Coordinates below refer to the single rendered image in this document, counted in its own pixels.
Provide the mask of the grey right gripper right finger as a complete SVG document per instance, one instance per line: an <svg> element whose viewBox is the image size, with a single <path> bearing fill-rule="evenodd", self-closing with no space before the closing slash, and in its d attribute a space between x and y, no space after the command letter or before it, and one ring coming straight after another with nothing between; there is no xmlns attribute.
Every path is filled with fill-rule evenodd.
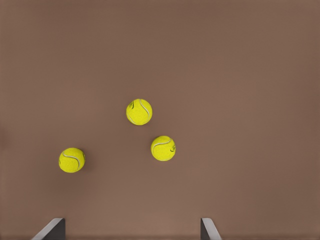
<svg viewBox="0 0 320 240"><path fill-rule="evenodd" d="M200 240L222 240L222 237L211 218L201 218Z"/></svg>

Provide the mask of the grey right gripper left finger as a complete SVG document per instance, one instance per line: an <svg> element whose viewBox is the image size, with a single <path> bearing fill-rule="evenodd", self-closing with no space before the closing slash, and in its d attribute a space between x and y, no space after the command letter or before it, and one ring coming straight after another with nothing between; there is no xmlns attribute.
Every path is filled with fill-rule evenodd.
<svg viewBox="0 0 320 240"><path fill-rule="evenodd" d="M66 220L64 218L52 219L31 240L66 240Z"/></svg>

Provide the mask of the yellow tennis ball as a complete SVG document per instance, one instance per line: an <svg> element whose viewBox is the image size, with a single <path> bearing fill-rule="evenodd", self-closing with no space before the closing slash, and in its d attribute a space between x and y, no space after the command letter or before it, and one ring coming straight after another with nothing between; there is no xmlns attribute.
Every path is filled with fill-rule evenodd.
<svg viewBox="0 0 320 240"><path fill-rule="evenodd" d="M76 173L80 171L86 162L85 153L75 147L65 149L59 156L59 167L66 173Z"/></svg>
<svg viewBox="0 0 320 240"><path fill-rule="evenodd" d="M135 99L127 106L126 116L132 124L142 126L151 120L153 109L148 101Z"/></svg>
<svg viewBox="0 0 320 240"><path fill-rule="evenodd" d="M150 147L152 156L161 162L171 160L176 154L176 144L169 136L156 137Z"/></svg>

